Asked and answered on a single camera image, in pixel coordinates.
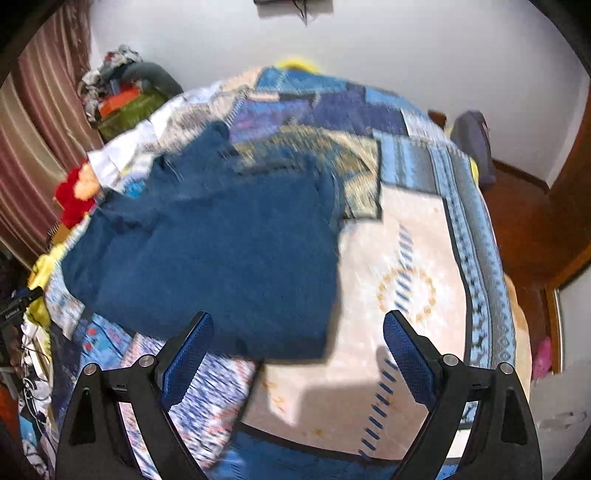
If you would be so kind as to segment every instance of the plush toy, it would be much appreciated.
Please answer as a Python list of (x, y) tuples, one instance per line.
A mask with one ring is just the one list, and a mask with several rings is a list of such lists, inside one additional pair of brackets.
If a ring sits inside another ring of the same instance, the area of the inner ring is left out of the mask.
[(82, 221), (84, 214), (95, 205), (94, 195), (100, 184), (88, 162), (70, 170), (66, 179), (56, 188), (55, 199), (64, 209), (60, 222), (72, 228)]

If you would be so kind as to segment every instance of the curtain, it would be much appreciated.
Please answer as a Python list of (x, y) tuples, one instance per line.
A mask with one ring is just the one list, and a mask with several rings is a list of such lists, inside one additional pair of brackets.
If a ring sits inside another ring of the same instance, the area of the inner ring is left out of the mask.
[(90, 3), (70, 0), (50, 17), (0, 89), (0, 241), (27, 266), (60, 213), (58, 183), (102, 146), (76, 94), (89, 70)]

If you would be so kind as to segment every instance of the yellow cloth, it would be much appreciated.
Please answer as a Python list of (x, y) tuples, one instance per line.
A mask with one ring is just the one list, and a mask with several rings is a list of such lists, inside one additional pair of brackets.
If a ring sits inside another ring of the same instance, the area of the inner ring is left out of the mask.
[[(31, 290), (36, 287), (45, 288), (47, 282), (49, 282), (49, 277), (51, 276), (53, 269), (56, 267), (56, 262), (61, 260), (65, 253), (66, 246), (64, 244), (58, 244), (54, 246), (48, 254), (40, 256), (35, 262), (35, 265), (33, 265), (31, 275), (29, 275), (28, 287)], [(35, 300), (29, 305), (27, 309), (27, 317), (31, 322), (40, 325), (43, 328), (49, 327), (51, 318), (45, 307), (43, 297)]]
[(478, 187), (478, 180), (480, 179), (480, 174), (478, 173), (478, 164), (472, 157), (470, 157), (470, 168), (472, 169), (472, 177), (474, 178), (474, 182)]
[(303, 70), (308, 73), (320, 73), (320, 70), (304, 59), (285, 59), (277, 64), (279, 69)]

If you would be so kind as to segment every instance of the white fabric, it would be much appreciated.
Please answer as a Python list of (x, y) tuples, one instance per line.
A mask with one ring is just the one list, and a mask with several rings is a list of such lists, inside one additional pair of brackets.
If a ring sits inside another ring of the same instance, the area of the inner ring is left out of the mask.
[(100, 184), (103, 187), (113, 186), (135, 157), (138, 147), (157, 140), (154, 126), (150, 121), (144, 120), (134, 129), (115, 137), (101, 150), (88, 152), (88, 160)]
[(220, 83), (210, 87), (184, 92), (170, 99), (148, 120), (115, 137), (101, 150), (88, 152), (88, 160), (99, 183), (103, 187), (113, 188), (121, 177), (122, 172), (132, 163), (139, 163), (151, 168), (156, 153), (143, 151), (142, 146), (157, 144), (164, 133), (168, 120), (174, 111), (186, 105), (207, 103), (220, 89)]
[(177, 95), (166, 102), (150, 116), (150, 122), (152, 122), (152, 125), (154, 126), (154, 133), (156, 134), (156, 137), (158, 139), (162, 137), (162, 134), (166, 129), (166, 125), (168, 124), (168, 119), (175, 110), (178, 110), (185, 105), (207, 103), (210, 101), (212, 96), (219, 91), (219, 89), (220, 82), (216, 82), (210, 87), (198, 88), (181, 93), (180, 95)]

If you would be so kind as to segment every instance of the wooden furniture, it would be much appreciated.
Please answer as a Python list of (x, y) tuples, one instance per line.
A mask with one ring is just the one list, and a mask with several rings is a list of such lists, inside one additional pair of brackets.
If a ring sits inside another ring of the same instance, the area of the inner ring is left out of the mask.
[(550, 339), (552, 340), (552, 371), (561, 373), (564, 365), (564, 322), (560, 306), (560, 292), (586, 271), (591, 264), (591, 245), (581, 252), (563, 271), (546, 286), (545, 294), (550, 315)]

